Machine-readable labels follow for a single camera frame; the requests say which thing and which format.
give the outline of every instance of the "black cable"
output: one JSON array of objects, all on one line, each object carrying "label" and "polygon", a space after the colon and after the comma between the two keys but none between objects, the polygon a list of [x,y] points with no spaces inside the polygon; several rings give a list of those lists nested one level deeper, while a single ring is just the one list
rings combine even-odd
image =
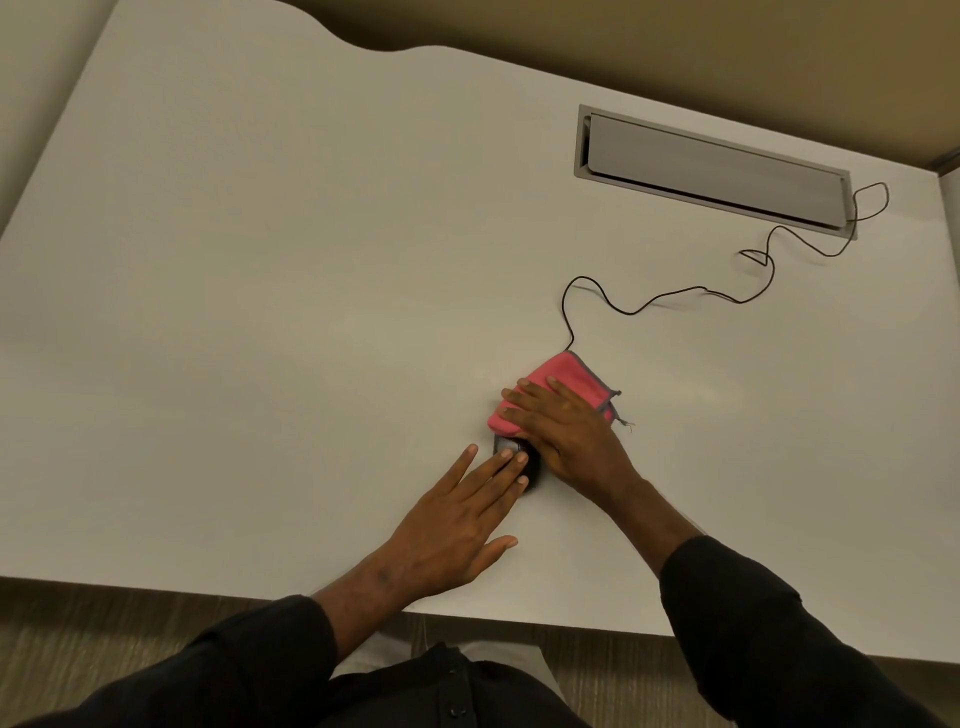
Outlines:
[{"label": "black cable", "polygon": [[[866,217],[859,217],[858,216],[859,208],[856,203],[856,196],[859,195],[861,192],[868,189],[872,189],[874,187],[883,187],[883,191],[886,194],[886,201],[883,203],[883,207],[881,207],[872,215],[867,215]],[[566,294],[570,291],[570,288],[573,287],[573,284],[576,283],[578,280],[589,280],[591,283],[593,283],[593,285],[595,285],[597,289],[600,291],[600,295],[603,296],[603,300],[607,302],[607,305],[617,313],[622,313],[624,316],[636,316],[640,311],[644,310],[647,306],[653,305],[660,299],[666,298],[667,296],[676,296],[677,294],[680,294],[680,293],[688,293],[690,291],[703,291],[705,295],[716,296],[717,298],[721,298],[724,301],[729,301],[730,303],[749,303],[750,301],[754,301],[758,299],[760,296],[762,296],[763,293],[767,290],[767,288],[770,287],[770,284],[774,282],[774,276],[777,274],[777,263],[774,261],[773,257],[770,255],[770,240],[774,236],[774,233],[776,231],[789,232],[795,238],[800,240],[800,242],[806,245],[807,248],[809,248],[812,251],[816,251],[823,257],[838,257],[839,255],[842,255],[843,252],[847,250],[847,246],[851,244],[853,237],[856,235],[857,224],[862,223],[864,220],[870,220],[873,217],[877,217],[889,205],[890,205],[890,187],[887,186],[886,182],[874,182],[873,184],[868,184],[867,186],[860,187],[858,190],[854,191],[853,192],[853,219],[848,221],[848,222],[852,222],[853,225],[850,229],[850,235],[847,237],[847,240],[844,242],[843,247],[840,248],[840,250],[838,250],[836,253],[825,253],[824,251],[820,250],[817,246],[805,240],[799,233],[791,230],[785,225],[775,226],[772,230],[770,230],[769,233],[767,233],[767,241],[766,241],[766,244],[763,246],[762,251],[757,250],[756,248],[745,248],[742,251],[736,252],[737,255],[743,255],[745,258],[752,260],[754,263],[758,265],[762,265],[764,268],[767,267],[767,263],[770,264],[770,278],[767,279],[766,284],[759,291],[754,293],[753,296],[750,296],[749,298],[746,298],[746,299],[736,299],[733,296],[730,296],[726,293],[722,293],[721,291],[714,291],[711,288],[707,288],[705,285],[691,285],[688,288],[679,288],[676,291],[667,291],[666,293],[660,293],[657,296],[654,296],[652,299],[650,299],[647,303],[642,305],[636,311],[627,311],[613,304],[613,302],[607,297],[607,292],[603,289],[603,286],[600,285],[600,283],[596,279],[592,279],[590,276],[577,276],[575,279],[573,279],[570,283],[566,285],[566,288],[564,289],[564,294],[560,299],[560,312],[564,316],[564,323],[566,324],[566,330],[569,331],[570,333],[570,343],[566,345],[566,347],[564,348],[564,351],[566,352],[567,350],[569,350],[569,348],[573,346],[573,342],[576,339],[573,333],[573,327],[570,325],[570,320],[566,316]]]}]

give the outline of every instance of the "right hand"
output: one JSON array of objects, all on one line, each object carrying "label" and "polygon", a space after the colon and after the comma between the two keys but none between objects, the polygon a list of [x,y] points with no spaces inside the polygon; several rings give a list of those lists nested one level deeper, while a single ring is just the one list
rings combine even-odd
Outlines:
[{"label": "right hand", "polygon": [[567,485],[601,507],[617,489],[640,480],[611,425],[580,395],[553,377],[550,389],[520,379],[503,398],[516,407],[497,414],[522,430],[547,467]]}]

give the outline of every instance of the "white desk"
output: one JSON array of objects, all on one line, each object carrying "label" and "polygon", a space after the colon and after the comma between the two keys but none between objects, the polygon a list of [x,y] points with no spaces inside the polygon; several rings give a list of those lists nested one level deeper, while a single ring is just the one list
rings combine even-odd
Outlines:
[{"label": "white desk", "polygon": [[[926,172],[444,48],[347,46],[262,0],[117,7],[0,243],[0,573],[308,590],[392,530],[578,273],[706,283],[762,221],[574,178],[580,104],[885,180],[749,306],[577,293],[639,468],[845,640],[960,661],[960,295]],[[864,210],[879,202],[866,196]],[[824,245],[839,244],[823,238]],[[545,482],[451,615],[667,633],[616,529]]]}]

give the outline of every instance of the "pink microfiber cloth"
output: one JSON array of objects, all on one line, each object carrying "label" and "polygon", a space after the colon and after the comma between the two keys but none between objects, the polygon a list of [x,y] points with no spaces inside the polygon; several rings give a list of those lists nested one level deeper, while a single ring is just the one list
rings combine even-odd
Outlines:
[{"label": "pink microfiber cloth", "polygon": [[[548,376],[552,376],[561,381],[592,404],[596,410],[606,418],[607,422],[611,423],[613,420],[617,420],[624,425],[626,424],[620,419],[611,402],[611,400],[620,393],[604,384],[600,377],[594,374],[590,368],[584,364],[583,359],[575,353],[561,352],[553,358],[547,359],[540,364],[533,373],[528,375],[527,378],[534,384],[539,384],[541,387],[549,389],[550,385],[546,383]],[[510,404],[504,400],[497,405],[497,408],[514,406],[514,404]],[[517,425],[508,423],[497,415],[496,412],[487,420],[487,425],[495,434],[501,437],[514,437],[520,432],[520,428]]]}]

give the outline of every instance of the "black mouse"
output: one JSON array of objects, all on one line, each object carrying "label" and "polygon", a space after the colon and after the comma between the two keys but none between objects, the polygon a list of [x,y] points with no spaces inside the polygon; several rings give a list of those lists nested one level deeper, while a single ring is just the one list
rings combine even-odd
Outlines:
[{"label": "black mouse", "polygon": [[530,491],[537,487],[537,481],[540,478],[540,453],[526,440],[515,440],[512,437],[493,435],[493,452],[498,453],[504,448],[510,448],[514,452],[526,452],[527,457],[530,458],[520,472],[520,475],[526,475],[527,479],[530,480],[529,485],[527,485],[523,493],[530,493]]}]

